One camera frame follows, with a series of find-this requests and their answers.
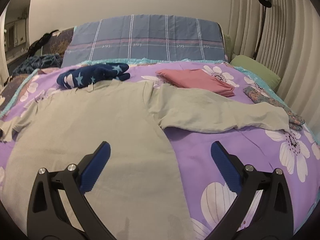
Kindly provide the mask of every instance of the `blue gripper pad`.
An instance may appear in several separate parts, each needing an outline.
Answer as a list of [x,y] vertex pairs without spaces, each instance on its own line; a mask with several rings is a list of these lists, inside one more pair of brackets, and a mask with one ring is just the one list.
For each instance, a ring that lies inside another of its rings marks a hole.
[[107,161],[109,160],[110,155],[110,144],[105,143],[95,154],[85,170],[81,173],[81,183],[79,186],[79,191],[81,194],[89,192],[93,189],[93,186],[100,176]]
[[211,156],[229,189],[239,194],[242,189],[241,176],[217,142],[211,145]]

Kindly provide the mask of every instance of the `green pillow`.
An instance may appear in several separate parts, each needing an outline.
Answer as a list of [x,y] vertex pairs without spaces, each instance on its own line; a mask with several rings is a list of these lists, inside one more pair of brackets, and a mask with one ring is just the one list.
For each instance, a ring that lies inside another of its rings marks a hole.
[[244,69],[255,73],[261,77],[272,90],[275,90],[281,81],[281,78],[276,73],[272,72],[258,61],[245,55],[236,56],[230,64],[237,67],[243,67]]
[[231,56],[233,54],[231,38],[226,34],[224,34],[223,36],[224,36],[224,48],[226,50],[228,61],[230,62]]

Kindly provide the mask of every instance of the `pink folded cloth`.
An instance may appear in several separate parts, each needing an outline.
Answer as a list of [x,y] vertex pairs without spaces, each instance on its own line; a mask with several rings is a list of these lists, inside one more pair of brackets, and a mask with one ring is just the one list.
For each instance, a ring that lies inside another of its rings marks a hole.
[[168,83],[179,88],[206,89],[224,97],[235,95],[233,93],[233,90],[235,89],[233,86],[217,80],[215,77],[208,75],[201,69],[162,69],[156,73]]

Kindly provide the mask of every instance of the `white wall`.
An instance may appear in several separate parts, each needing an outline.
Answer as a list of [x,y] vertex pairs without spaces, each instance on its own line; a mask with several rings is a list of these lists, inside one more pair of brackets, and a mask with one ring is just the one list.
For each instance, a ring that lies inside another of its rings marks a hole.
[[5,14],[5,21],[4,23],[10,23],[13,21],[17,21],[18,17],[22,16],[22,11],[23,9],[17,9],[17,10],[7,10],[6,14]]
[[218,22],[228,33],[231,0],[31,0],[30,43],[46,32],[130,14],[169,14]]
[[4,9],[3,13],[0,16],[0,90],[3,83],[9,77],[7,62],[5,60],[4,53],[4,18],[7,11],[7,7]]

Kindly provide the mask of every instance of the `purple floral bedspread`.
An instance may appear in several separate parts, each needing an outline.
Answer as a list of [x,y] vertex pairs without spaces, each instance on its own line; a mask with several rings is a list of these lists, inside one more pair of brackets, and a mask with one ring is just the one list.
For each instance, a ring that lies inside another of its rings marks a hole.
[[[27,84],[28,94],[20,98],[4,121],[21,115],[32,100],[41,100],[63,90],[56,83],[57,76],[71,68],[77,67],[66,67],[53,73],[35,76]],[[127,82],[151,80],[155,82],[155,87],[158,87],[162,81],[156,77],[155,72],[164,68],[203,69],[207,74],[233,85],[235,96],[230,99],[242,103],[253,104],[243,93],[243,88],[247,86],[252,86],[267,95],[253,80],[224,63],[172,62],[130,67],[128,72],[131,78]],[[319,146],[306,126],[301,132],[291,130],[290,133],[255,127],[232,129],[219,134],[201,134],[167,128],[165,133],[176,153],[196,239],[202,240],[210,233],[236,198],[236,194],[229,190],[211,158],[210,148],[214,141],[220,141],[230,154],[236,155],[243,164],[251,164],[259,171],[272,172],[275,168],[284,171],[291,194],[294,228],[303,223],[315,202],[320,184],[320,153]],[[5,178],[6,163],[13,147],[14,142],[0,143],[0,183]],[[261,193],[256,193],[239,229],[249,225]]]

